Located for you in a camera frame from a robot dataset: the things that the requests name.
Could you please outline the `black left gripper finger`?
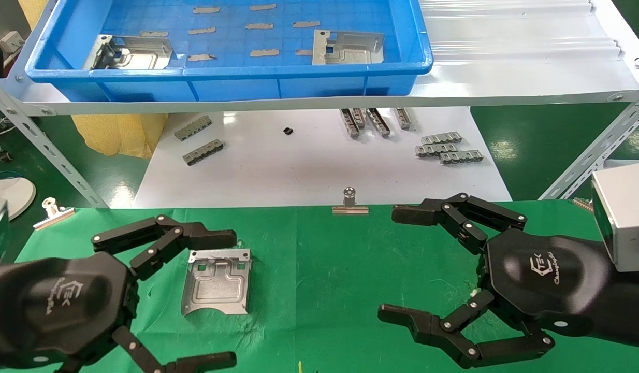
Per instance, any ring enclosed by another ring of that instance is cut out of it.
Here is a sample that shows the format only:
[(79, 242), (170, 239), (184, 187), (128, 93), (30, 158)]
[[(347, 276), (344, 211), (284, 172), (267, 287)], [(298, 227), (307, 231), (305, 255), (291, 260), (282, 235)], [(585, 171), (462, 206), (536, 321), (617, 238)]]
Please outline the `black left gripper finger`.
[(230, 351), (178, 358), (162, 364), (131, 333), (128, 326), (119, 326), (107, 339), (104, 347), (84, 355), (68, 357), (56, 372), (79, 372), (81, 368), (97, 363), (116, 346), (123, 348), (143, 372), (209, 372), (232, 368), (237, 364), (236, 354)]

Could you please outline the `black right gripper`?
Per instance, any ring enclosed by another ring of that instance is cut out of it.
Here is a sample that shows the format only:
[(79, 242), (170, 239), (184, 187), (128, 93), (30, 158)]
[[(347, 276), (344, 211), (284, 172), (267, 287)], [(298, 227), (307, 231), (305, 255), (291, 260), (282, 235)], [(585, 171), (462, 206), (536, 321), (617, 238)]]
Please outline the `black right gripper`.
[[(487, 290), (445, 318), (388, 303), (379, 306), (378, 319), (404, 326), (415, 343), (441, 349), (469, 369), (542, 358), (555, 346), (542, 329), (568, 337), (602, 335), (603, 295), (614, 272), (603, 243), (528, 234), (522, 231), (525, 215), (466, 193), (395, 205), (392, 220), (441, 226), (471, 254), (485, 255)], [(502, 233), (488, 241), (477, 224)], [(478, 344), (468, 340), (462, 331), (489, 308), (523, 336)]]

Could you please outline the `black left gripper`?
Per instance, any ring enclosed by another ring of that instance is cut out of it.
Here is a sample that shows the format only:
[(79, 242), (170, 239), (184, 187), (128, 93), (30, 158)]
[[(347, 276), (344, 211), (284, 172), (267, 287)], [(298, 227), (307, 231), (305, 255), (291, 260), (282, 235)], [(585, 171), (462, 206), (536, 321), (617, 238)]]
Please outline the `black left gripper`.
[[(0, 265), (0, 368), (97, 363), (117, 347), (114, 331), (135, 318), (137, 280), (151, 278), (185, 249), (232, 248), (237, 234), (161, 214), (91, 241), (94, 252), (106, 253)], [(111, 256), (145, 244), (130, 269)]]

